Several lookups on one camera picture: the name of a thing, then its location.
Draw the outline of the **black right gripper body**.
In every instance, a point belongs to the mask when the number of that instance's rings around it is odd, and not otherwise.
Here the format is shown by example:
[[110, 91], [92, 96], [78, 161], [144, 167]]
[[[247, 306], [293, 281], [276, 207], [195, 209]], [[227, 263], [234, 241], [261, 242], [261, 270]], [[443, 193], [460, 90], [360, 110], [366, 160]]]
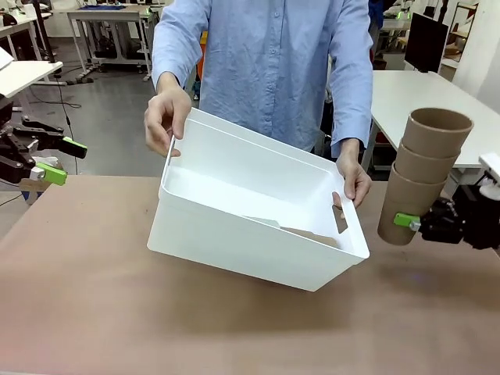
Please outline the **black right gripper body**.
[[420, 217], [420, 233], [426, 241], [473, 248], [499, 249], [499, 202], [480, 193], [480, 186], [461, 185], [452, 198], [438, 198]]

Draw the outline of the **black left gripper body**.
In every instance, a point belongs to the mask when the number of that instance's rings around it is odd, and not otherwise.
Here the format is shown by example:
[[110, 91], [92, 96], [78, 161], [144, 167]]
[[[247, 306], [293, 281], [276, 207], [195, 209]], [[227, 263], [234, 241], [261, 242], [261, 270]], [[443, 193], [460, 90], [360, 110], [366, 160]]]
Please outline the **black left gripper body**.
[[38, 148], [38, 138], [20, 123], [12, 122], [13, 101], [1, 95], [1, 155], [32, 153]]

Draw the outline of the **person's left hand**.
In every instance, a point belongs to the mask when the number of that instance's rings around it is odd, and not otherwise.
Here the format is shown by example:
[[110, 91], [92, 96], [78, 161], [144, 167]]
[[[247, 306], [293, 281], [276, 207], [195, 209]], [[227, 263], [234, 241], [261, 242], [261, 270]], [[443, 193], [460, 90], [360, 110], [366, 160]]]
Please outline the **person's left hand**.
[[372, 180], [358, 162], [356, 152], [341, 152], [336, 162], [340, 174], [343, 176], [344, 193], [355, 207], [360, 206], [367, 196]]

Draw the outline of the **person's right hand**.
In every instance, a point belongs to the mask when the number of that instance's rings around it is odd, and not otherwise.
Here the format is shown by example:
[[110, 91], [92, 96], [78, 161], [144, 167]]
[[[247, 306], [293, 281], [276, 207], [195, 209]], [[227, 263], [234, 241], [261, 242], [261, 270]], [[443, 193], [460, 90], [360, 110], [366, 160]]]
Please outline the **person's right hand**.
[[179, 86], [167, 87], [151, 98], [144, 118], [146, 145], [166, 157], [172, 138], [183, 138], [190, 111], [191, 99]]

